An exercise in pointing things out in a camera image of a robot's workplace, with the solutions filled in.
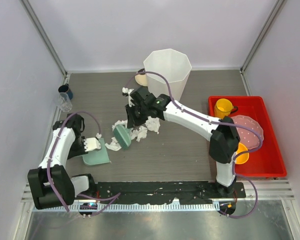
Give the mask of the paper scrap top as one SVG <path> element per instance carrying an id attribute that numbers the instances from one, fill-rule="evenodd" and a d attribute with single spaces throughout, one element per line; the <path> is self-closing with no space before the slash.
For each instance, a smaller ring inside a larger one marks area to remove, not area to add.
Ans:
<path id="1" fill-rule="evenodd" d="M 118 120 L 112 125 L 112 130 L 114 130 L 118 125 L 122 125 L 124 128 L 127 128 L 127 124 L 128 124 L 127 120 Z"/>

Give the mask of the paper scrap small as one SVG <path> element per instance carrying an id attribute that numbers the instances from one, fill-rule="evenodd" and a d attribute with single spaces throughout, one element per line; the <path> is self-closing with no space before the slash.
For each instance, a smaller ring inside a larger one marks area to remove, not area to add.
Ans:
<path id="1" fill-rule="evenodd" d="M 131 140 L 136 140 L 138 143 L 147 137 L 148 129 L 144 126 L 140 126 L 138 129 L 134 129 L 130 132 Z"/>

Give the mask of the paper scrap large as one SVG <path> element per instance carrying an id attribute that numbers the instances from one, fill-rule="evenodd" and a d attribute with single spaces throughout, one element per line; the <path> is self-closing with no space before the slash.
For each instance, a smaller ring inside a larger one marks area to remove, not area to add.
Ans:
<path id="1" fill-rule="evenodd" d="M 153 117 L 149 116 L 145 122 L 145 126 L 149 131 L 159 134 L 159 129 L 161 126 L 160 119 L 158 117 L 153 118 Z"/>

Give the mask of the green hand brush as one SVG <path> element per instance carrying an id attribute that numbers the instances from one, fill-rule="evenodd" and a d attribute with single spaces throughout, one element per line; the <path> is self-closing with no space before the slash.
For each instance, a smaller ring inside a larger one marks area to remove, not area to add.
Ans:
<path id="1" fill-rule="evenodd" d="M 132 139 L 130 134 L 131 130 L 126 128 L 122 124 L 118 124 L 114 127 L 113 135 L 116 138 L 118 144 L 124 150 L 127 150 L 131 145 Z"/>

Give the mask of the cream round plate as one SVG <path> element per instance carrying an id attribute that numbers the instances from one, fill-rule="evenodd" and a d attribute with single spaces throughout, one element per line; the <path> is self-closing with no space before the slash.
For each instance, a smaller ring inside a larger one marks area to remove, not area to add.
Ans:
<path id="1" fill-rule="evenodd" d="M 144 86 L 144 87 L 147 87 L 148 86 L 148 81 L 147 81 L 147 76 L 144 72 L 145 72 L 144 68 L 140 69 L 137 72 L 138 75 L 135 76 L 135 81 L 136 81 L 137 84 L 139 84 L 141 86 Z"/>

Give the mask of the green plastic dustpan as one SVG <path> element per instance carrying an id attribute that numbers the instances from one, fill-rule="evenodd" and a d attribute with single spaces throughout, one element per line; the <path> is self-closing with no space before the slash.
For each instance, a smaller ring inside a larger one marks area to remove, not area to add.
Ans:
<path id="1" fill-rule="evenodd" d="M 95 166 L 95 165 L 107 164 L 111 162 L 109 159 L 107 148 L 105 146 L 105 140 L 101 137 L 99 138 L 99 141 L 101 143 L 100 150 L 86 152 L 86 154 L 82 156 L 85 165 Z"/>

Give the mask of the white plastic trash bin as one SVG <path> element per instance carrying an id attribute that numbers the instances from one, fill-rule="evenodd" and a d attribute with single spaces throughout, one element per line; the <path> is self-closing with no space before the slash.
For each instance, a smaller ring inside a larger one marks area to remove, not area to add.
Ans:
<path id="1" fill-rule="evenodd" d="M 144 61 L 146 72 L 155 72 L 168 81 L 172 97 L 179 101 L 192 70 L 188 56 L 177 50 L 168 48 L 153 51 Z M 168 86 L 162 77 L 155 74 L 146 74 L 147 87 L 155 97 L 161 94 L 168 95 Z"/>

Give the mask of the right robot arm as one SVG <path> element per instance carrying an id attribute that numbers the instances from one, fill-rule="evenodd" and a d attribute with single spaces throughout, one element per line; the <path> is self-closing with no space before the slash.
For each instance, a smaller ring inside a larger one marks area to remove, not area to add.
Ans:
<path id="1" fill-rule="evenodd" d="M 129 129 L 145 124 L 149 118 L 159 118 L 181 125 L 204 137 L 209 142 L 209 156 L 216 162 L 216 193 L 223 198 L 234 193 L 236 176 L 233 160 L 240 138 L 231 118 L 222 120 L 199 113 L 180 105 L 166 94 L 155 97 L 144 86 L 138 89 L 124 87 L 122 94 L 128 97 L 125 110 Z"/>

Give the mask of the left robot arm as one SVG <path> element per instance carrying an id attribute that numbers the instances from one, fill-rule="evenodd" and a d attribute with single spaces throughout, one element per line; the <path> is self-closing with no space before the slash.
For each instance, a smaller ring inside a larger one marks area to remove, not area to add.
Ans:
<path id="1" fill-rule="evenodd" d="M 38 210 L 72 205 L 80 194 L 90 200 L 97 194 L 97 186 L 90 173 L 70 177 L 67 160 L 100 150 L 96 137 L 85 138 L 84 118 L 78 113 L 68 114 L 66 120 L 56 121 L 52 140 L 45 157 L 37 168 L 29 170 L 28 184 Z"/>

